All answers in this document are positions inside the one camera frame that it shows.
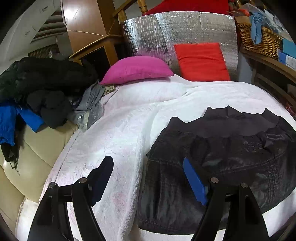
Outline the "cream leather sofa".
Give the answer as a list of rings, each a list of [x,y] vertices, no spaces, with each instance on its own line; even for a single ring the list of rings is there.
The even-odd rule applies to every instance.
[[[18,239],[27,238],[46,179],[77,129],[70,121],[37,133],[25,126],[19,139],[16,168],[1,156],[1,216]]]

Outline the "wooden side table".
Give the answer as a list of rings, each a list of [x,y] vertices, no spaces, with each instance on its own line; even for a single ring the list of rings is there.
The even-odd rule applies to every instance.
[[[295,70],[244,47],[240,52],[252,67],[251,83],[267,91],[295,115]]]

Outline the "black clothes pile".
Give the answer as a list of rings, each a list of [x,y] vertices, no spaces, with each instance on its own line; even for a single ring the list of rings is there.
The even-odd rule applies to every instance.
[[[78,63],[25,57],[1,73],[1,105],[27,108],[40,116],[45,123],[37,132],[45,127],[56,129],[66,123],[68,114],[95,81]],[[18,162],[19,138],[25,126],[28,125],[17,116],[15,145],[1,144],[4,159],[13,167]]]

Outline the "red blanket on railing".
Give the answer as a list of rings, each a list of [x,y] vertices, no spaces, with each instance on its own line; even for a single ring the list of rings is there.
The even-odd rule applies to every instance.
[[[227,15],[229,4],[227,0],[165,0],[142,15],[151,15],[168,11],[202,11]]]

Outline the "light blue cloth in basket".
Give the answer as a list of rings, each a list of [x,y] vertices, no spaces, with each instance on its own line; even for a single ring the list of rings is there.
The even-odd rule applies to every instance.
[[[265,23],[265,15],[260,12],[254,12],[249,17],[251,22],[250,37],[255,45],[262,41],[262,25]]]

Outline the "blue garment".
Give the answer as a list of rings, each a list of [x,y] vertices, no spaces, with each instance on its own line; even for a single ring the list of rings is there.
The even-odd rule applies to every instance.
[[[20,116],[34,132],[45,123],[43,119],[27,108],[11,104],[1,105],[1,144],[15,145],[16,117]]]

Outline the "wooden pillar cabinet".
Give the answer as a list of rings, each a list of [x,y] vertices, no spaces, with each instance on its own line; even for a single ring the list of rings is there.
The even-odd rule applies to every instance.
[[[61,2],[67,33],[74,62],[98,50],[105,51],[104,56],[112,66],[118,61],[115,44],[121,42],[119,21],[113,1],[106,0],[67,0]]]

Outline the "silver foil insulation board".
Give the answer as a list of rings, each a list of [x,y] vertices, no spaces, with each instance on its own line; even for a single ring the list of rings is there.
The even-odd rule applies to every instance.
[[[200,11],[169,11],[128,19],[123,34],[132,56],[152,56],[163,60],[180,74],[175,44],[217,42],[230,79],[237,79],[237,34],[232,16]]]

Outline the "wicker basket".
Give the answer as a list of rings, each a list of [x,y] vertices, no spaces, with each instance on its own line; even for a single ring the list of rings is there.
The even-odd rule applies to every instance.
[[[278,51],[282,50],[283,38],[281,36],[266,27],[261,27],[259,30],[249,23],[240,23],[237,28],[244,49],[278,59]]]

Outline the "blue fashion box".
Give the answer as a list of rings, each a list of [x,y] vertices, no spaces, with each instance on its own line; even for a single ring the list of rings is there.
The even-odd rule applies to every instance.
[[[277,51],[278,61],[296,70],[296,45],[287,39],[282,40],[282,50]]]

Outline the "magenta pillow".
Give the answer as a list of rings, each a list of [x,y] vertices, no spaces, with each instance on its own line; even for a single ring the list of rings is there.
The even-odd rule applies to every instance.
[[[151,56],[133,56],[119,60],[104,75],[102,85],[121,85],[128,82],[173,76],[167,63]]]

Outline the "white embossed bed blanket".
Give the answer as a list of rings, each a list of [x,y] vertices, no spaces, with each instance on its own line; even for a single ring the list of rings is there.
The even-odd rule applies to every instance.
[[[265,109],[295,120],[270,94],[244,82],[191,82],[175,75],[121,85],[102,99],[104,115],[87,131],[76,131],[46,176],[45,186],[74,183],[100,165],[105,156],[114,170],[94,213],[107,240],[189,240],[189,235],[157,235],[134,227],[146,153],[174,116],[196,120],[207,108],[230,106],[240,112]]]

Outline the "black quilted jacket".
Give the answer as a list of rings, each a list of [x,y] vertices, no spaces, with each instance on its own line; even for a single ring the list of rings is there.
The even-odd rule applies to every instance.
[[[224,184],[247,183],[262,212],[295,189],[295,130],[268,109],[251,114],[229,106],[208,108],[189,123],[173,117],[147,158],[137,225],[148,232],[189,235],[196,230],[205,208],[185,176],[185,158]]]

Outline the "wooden stair railing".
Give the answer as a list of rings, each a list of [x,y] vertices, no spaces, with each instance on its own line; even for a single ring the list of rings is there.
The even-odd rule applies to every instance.
[[[114,0],[112,2],[115,7],[112,15],[120,23],[147,12],[146,0]]]

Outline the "grey garment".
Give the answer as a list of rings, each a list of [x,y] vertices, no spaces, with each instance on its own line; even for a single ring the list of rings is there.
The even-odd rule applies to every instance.
[[[88,130],[98,119],[103,116],[103,106],[100,102],[105,87],[99,82],[85,90],[79,104],[68,114],[67,118],[76,124],[82,131]]]

